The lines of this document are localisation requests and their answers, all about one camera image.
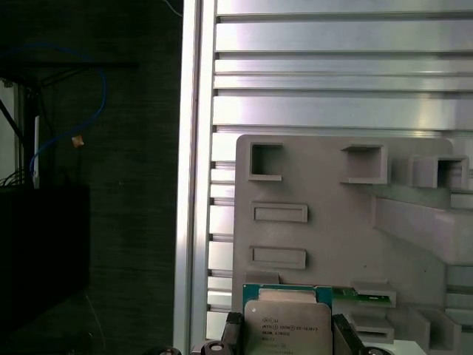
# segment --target square cutout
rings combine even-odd
[[[282,144],[252,143],[250,152],[249,180],[282,180]]]

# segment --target blue cable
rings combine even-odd
[[[8,55],[15,55],[17,53],[20,53],[20,52],[23,52],[27,49],[30,49],[30,48],[48,48],[48,49],[51,49],[51,50],[57,50],[59,52],[64,52],[64,53],[69,53],[69,54],[72,54],[72,55],[75,55],[76,57],[79,57],[81,58],[82,60],[84,60],[85,62],[93,62],[93,60],[87,56],[87,55],[83,55],[81,53],[79,53],[78,51],[76,50],[72,50],[70,48],[66,48],[66,47],[59,47],[59,46],[56,46],[55,44],[50,44],[50,43],[32,43],[32,44],[25,44],[23,46],[20,46],[20,47],[16,47],[16,48],[12,48],[11,50],[7,50],[3,53],[0,53],[0,58],[2,57],[5,57],[5,56],[8,56]],[[101,105],[100,107],[97,109],[97,111],[95,111],[92,116],[85,120],[84,122],[82,122],[81,124],[77,125],[76,127],[72,128],[71,130],[65,132],[65,133],[62,133],[60,135],[57,135],[55,136],[54,138],[51,138],[50,140],[48,140],[46,143],[42,144],[38,151],[33,155],[33,157],[31,158],[30,160],[30,174],[31,175],[34,175],[34,164],[35,164],[35,160],[36,158],[48,147],[48,146],[51,146],[52,144],[54,144],[55,142],[59,141],[60,139],[64,138],[64,137],[67,137],[67,136],[71,136],[73,135],[74,133],[86,128],[87,126],[93,124],[98,116],[102,113],[103,111],[103,108],[105,107],[105,103],[106,103],[106,94],[107,94],[107,85],[106,85],[106,76],[105,76],[105,73],[103,72],[103,70],[101,68],[98,68],[97,69],[98,73],[100,74],[101,76],[101,80],[102,80],[102,101],[101,101]]]

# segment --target orange tag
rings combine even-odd
[[[72,145],[74,148],[78,148],[79,146],[84,145],[84,141],[82,140],[81,135],[76,135],[75,137],[72,137]]]

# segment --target green circuit board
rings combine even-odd
[[[353,302],[368,302],[390,304],[391,300],[388,296],[378,296],[370,294],[359,294],[351,287],[334,287],[332,288],[334,300],[345,300]]]

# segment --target dark wall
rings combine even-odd
[[[170,1],[182,10],[181,1]],[[33,343],[33,338],[90,331],[95,354],[122,355],[171,344],[182,19],[161,0],[4,0],[0,7],[0,44],[49,42],[96,61],[139,64],[138,69],[105,70],[106,109],[81,132],[82,149],[65,138],[41,159],[45,177],[54,163],[56,181],[63,179],[58,172],[66,172],[90,186],[87,292],[106,351],[84,294],[21,329],[12,341]],[[31,50],[22,58],[74,60],[51,50]],[[56,132],[88,118],[100,97],[95,71],[48,88],[46,108]],[[47,139],[49,132],[42,128],[41,137]],[[50,222],[54,228],[53,215]]]

